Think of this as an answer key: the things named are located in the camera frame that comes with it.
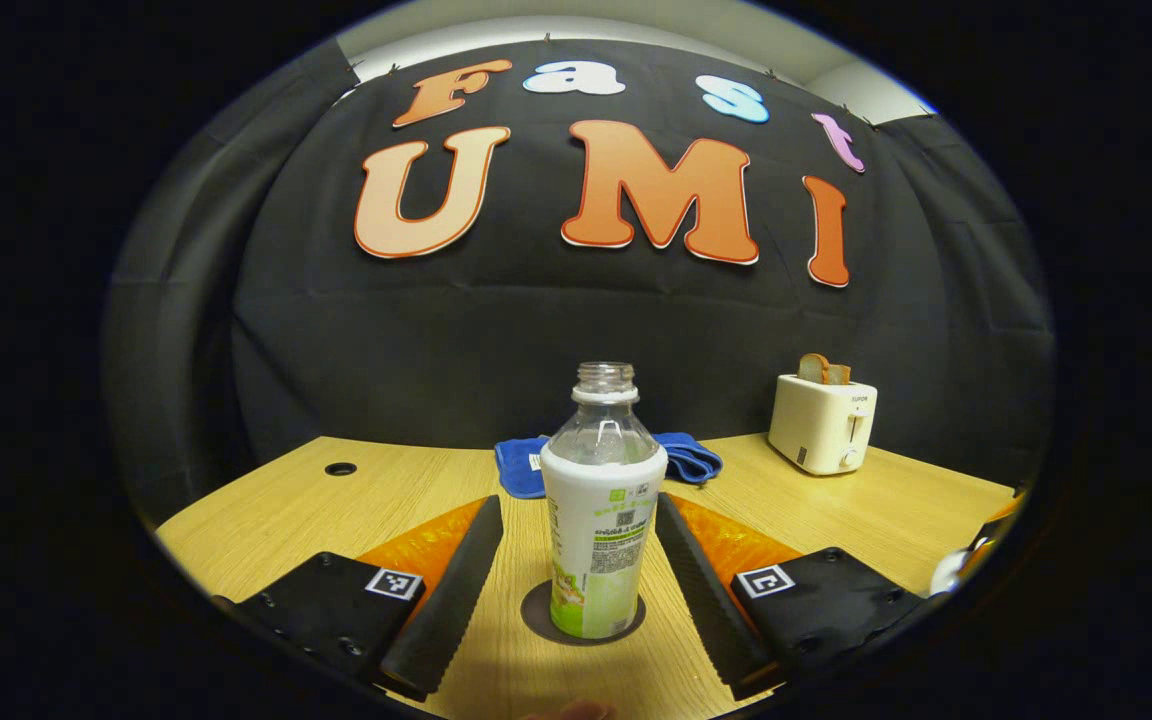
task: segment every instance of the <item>plastic bottle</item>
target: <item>plastic bottle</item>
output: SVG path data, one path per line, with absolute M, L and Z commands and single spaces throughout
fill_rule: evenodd
M 634 366 L 581 363 L 576 414 L 540 449 L 550 500 L 550 619 L 608 638 L 634 621 L 666 450 L 635 418 Z

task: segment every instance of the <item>white toaster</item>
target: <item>white toaster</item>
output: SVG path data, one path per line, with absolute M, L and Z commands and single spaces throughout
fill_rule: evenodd
M 809 473 L 850 473 L 865 461 L 877 402 L 878 389 L 866 384 L 781 376 L 768 442 Z

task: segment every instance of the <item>black backdrop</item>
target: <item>black backdrop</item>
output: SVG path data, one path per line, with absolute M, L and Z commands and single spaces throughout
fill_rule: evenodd
M 513 69 L 460 109 L 391 127 L 415 82 L 499 58 Z M 522 86 L 564 59 L 612 65 L 626 91 Z M 764 432 L 776 376 L 823 353 L 878 387 L 877 447 L 1010 486 L 1036 473 L 1055 363 L 1043 273 L 1018 211 L 945 120 L 872 129 L 753 70 L 630 41 L 483 47 L 334 103 L 344 67 L 328 41 L 247 92 L 173 161 L 132 227 L 111 279 L 105 391 L 151 518 L 323 434 L 492 447 L 553 432 L 571 411 L 573 370 L 598 357 L 635 364 L 649 427 L 704 439 Z M 710 109 L 702 74 L 758 90 L 768 122 Z M 813 113 L 849 132 L 863 174 Z M 696 209 L 654 250 L 627 197 L 636 242 L 563 242 L 585 162 L 568 128 L 594 118 L 639 127 L 668 165 L 696 138 L 746 151 L 758 263 L 690 255 L 681 234 Z M 399 260 L 357 248 L 362 159 L 426 142 L 401 202 L 423 218 L 444 200 L 444 138 L 493 124 L 511 137 L 464 237 Z M 846 288 L 808 276 L 804 176 L 846 194 Z
M 180 143 L 361 14 L 0 8 L 0 717 L 374 717 L 223 620 L 116 488 L 106 270 Z M 909 78 L 1051 273 L 1056 420 L 1014 541 L 916 650 L 788 708 L 1152 717 L 1152 5 L 794 6 Z

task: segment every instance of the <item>orange letter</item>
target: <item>orange letter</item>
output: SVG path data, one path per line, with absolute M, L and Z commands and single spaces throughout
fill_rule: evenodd
M 404 142 L 374 152 L 362 161 L 367 179 L 362 183 L 353 218 L 353 235 L 358 247 L 378 258 L 408 258 L 450 245 L 479 217 L 492 150 L 508 138 L 509 128 L 500 127 L 467 129 L 448 137 L 444 145 L 456 152 L 456 159 L 452 160 L 447 197 L 442 207 L 424 220 L 403 218 L 397 205 L 412 160 L 424 156 L 429 145 Z
M 477 92 L 488 84 L 488 73 L 501 73 L 513 68 L 509 60 L 492 60 L 490 63 L 470 65 L 468 68 L 452 70 L 440 74 L 440 76 L 427 77 L 417 82 L 416 100 L 412 106 L 402 115 L 394 120 L 394 127 L 401 128 L 411 123 L 420 122 L 425 118 L 450 113 L 453 109 L 465 105 L 463 97 L 452 97 L 457 90 L 462 92 Z
M 805 176 L 803 184 L 812 194 L 817 215 L 817 247 L 812 259 L 808 260 L 808 273 L 818 283 L 847 287 L 850 275 L 842 262 L 842 209 L 847 206 L 847 198 L 823 179 Z
M 652 245 L 669 244 L 695 202 L 696 225 L 684 236 L 687 250 L 723 263 L 758 262 L 758 243 L 749 237 L 745 218 L 744 151 L 702 138 L 669 169 L 634 126 L 581 120 L 571 134 L 585 142 L 585 190 L 579 213 L 563 223 L 563 240 L 573 245 L 628 245 L 634 227 L 621 218 L 623 188 Z

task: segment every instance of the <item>table surface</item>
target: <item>table surface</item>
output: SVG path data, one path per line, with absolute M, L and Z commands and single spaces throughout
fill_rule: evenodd
M 1000 484 L 873 447 L 854 473 L 817 478 L 791 465 L 765 433 L 704 445 L 722 456 L 722 473 L 704 487 L 667 479 L 662 492 L 801 552 L 844 548 L 923 596 L 937 562 L 969 544 L 1011 498 Z M 325 473 L 332 462 L 358 470 Z M 732 700 L 654 533 L 641 575 L 646 620 L 635 632 L 573 647 L 526 629 L 522 598 L 548 577 L 545 501 L 500 488 L 492 450 L 317 438 L 187 507 L 157 537 L 204 592 L 242 601 L 316 552 L 356 558 L 485 495 L 500 495 L 503 516 L 495 563 L 439 691 L 410 705 L 450 719 L 515 720 L 581 697 L 613 703 L 622 719 L 699 719 L 767 696 Z

